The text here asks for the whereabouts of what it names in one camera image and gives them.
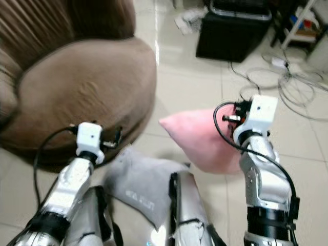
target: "pink pillow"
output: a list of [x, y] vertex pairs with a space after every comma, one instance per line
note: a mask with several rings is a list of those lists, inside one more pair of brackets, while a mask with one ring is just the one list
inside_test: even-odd
[[[217, 132], [213, 121], [214, 109], [186, 111], [159, 121], [189, 160], [208, 173], [230, 174], [240, 170], [240, 152], [228, 145]], [[229, 123], [223, 115], [233, 115], [233, 105], [220, 109], [217, 119], [223, 133], [230, 138]]]

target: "brown armchair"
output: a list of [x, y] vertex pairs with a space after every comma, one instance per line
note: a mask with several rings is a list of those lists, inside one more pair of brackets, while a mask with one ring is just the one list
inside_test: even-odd
[[[134, 30], [133, 0], [0, 0], [2, 147], [33, 158], [54, 131], [93, 120], [105, 139], [122, 126], [120, 146], [132, 142], [156, 88], [154, 53]], [[62, 134], [43, 160], [63, 163], [74, 150]]]

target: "tiled floor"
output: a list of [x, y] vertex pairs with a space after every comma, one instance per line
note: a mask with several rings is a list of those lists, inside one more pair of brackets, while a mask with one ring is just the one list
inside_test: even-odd
[[[184, 0], [193, 5], [195, 0]], [[214, 108], [223, 100], [236, 100], [239, 90], [247, 84], [233, 74], [227, 62], [197, 59], [195, 50], [198, 34], [183, 36], [176, 28], [170, 0], [135, 0], [137, 12], [136, 35], [146, 41], [156, 53], [158, 63], [158, 87], [154, 114], [144, 134], [134, 144], [137, 149], [153, 157], [178, 161], [187, 158], [167, 133], [158, 125], [161, 117], [194, 109]], [[244, 73], [253, 67], [268, 68], [261, 53], [270, 51], [281, 55], [279, 47], [271, 49], [272, 31], [258, 49], [235, 68]], [[291, 51], [290, 56], [299, 58], [302, 53]], [[293, 71], [304, 66], [293, 65]], [[277, 83], [277, 75], [254, 74], [261, 85]], [[298, 90], [306, 93], [308, 88], [295, 84], [291, 92], [301, 97]], [[268, 95], [278, 96], [277, 91]], [[328, 94], [317, 93], [317, 98], [307, 109], [301, 111], [316, 117], [325, 117]], [[297, 221], [299, 245], [326, 245], [328, 227], [328, 130], [327, 124], [310, 121], [279, 104], [271, 140], [281, 155], [281, 163], [289, 171], [301, 197], [300, 216]], [[0, 245], [5, 245], [25, 226], [35, 210], [32, 190], [32, 169], [12, 154], [0, 150]], [[101, 178], [100, 169], [94, 183]], [[195, 167], [192, 171], [203, 198], [209, 218], [218, 233], [231, 246], [243, 245], [247, 229], [246, 203], [243, 175], [205, 174]], [[40, 172], [42, 194], [49, 188], [55, 174]], [[149, 224], [137, 212], [116, 201], [116, 217], [122, 228], [126, 245], [146, 245], [140, 235], [142, 227]]]

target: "black container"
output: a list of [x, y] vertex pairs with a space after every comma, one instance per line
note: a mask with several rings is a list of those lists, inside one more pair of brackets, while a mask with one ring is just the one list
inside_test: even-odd
[[202, 21], [196, 56], [242, 62], [262, 41], [271, 15], [209, 12]]

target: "black box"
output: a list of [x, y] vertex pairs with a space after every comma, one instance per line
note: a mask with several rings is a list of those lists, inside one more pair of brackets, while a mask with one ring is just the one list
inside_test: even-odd
[[269, 19], [220, 16], [209, 12], [202, 21], [196, 56], [242, 62], [262, 41]]

